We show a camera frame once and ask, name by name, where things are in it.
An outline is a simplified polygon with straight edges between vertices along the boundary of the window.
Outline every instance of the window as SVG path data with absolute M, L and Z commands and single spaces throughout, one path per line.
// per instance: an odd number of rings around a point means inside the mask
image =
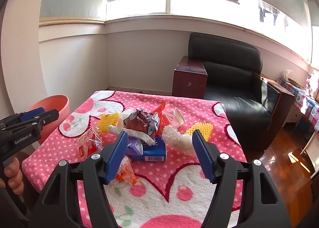
M 106 20 L 165 13 L 166 0 L 114 0 L 106 5 Z
M 238 3 L 227 0 L 114 0 L 107 4 L 106 19 L 165 13 L 207 18 L 250 29 L 310 59 L 311 28 L 302 27 L 262 0 L 238 0 Z
M 312 26 L 312 60 L 311 64 L 319 68 L 319 26 Z

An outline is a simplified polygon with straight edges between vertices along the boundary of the blue tissue box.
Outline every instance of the blue tissue box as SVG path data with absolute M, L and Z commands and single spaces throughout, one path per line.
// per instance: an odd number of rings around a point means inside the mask
M 166 161 L 166 144 L 162 137 L 155 137 L 155 145 L 148 145 L 143 142 L 143 155 L 132 156 L 133 161 Z

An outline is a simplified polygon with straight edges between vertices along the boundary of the checkered tablecloth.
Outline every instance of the checkered tablecloth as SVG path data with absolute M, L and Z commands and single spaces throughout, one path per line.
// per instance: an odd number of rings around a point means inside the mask
M 304 114 L 316 132 L 319 133 L 319 104 L 291 83 L 281 78 L 277 82 L 295 96 L 294 106 Z

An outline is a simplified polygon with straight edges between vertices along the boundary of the finger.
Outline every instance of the finger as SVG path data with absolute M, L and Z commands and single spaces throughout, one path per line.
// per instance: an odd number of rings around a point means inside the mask
M 2 179 L 0 179 L 0 188 L 5 188 L 5 183 Z
M 13 188 L 17 188 L 21 182 L 22 182 L 22 172 L 21 170 L 19 170 L 17 175 L 15 175 L 14 177 L 11 177 L 8 180 L 8 185 L 10 188 L 13 189 Z
M 14 188 L 12 191 L 16 195 L 20 195 L 20 194 L 22 194 L 23 189 L 24 189 L 24 184 L 23 184 L 23 182 L 21 182 L 20 185 L 17 188 Z
M 18 174 L 19 172 L 19 161 L 17 158 L 12 157 L 12 162 L 4 167 L 4 174 L 10 178 Z

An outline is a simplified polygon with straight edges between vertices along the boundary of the pink blanket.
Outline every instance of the pink blanket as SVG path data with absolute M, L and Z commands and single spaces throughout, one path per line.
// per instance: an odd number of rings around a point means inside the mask
M 95 92 L 23 161 L 24 174 L 40 192 L 60 160 L 66 159 L 70 163 L 80 160 L 77 138 L 95 125 L 101 114 L 122 112 L 130 107 L 143 107 L 150 112 L 165 101 L 171 104 L 168 109 L 178 108 L 184 116 L 186 122 L 179 128 L 181 133 L 196 122 L 211 123 L 214 128 L 209 142 L 235 160 L 246 161 L 222 103 L 105 90 Z M 112 143 L 116 136 L 106 134 L 103 138 L 105 143 Z M 112 211 L 121 227 L 200 227 L 216 185 L 205 179 L 197 157 L 184 155 L 167 145 L 165 162 L 132 161 L 132 168 L 138 178 L 135 185 L 119 182 L 105 186 Z M 242 182 L 238 181 L 231 226 L 237 222 L 241 191 Z M 78 193 L 82 222 L 91 227 L 82 181 L 78 181 Z

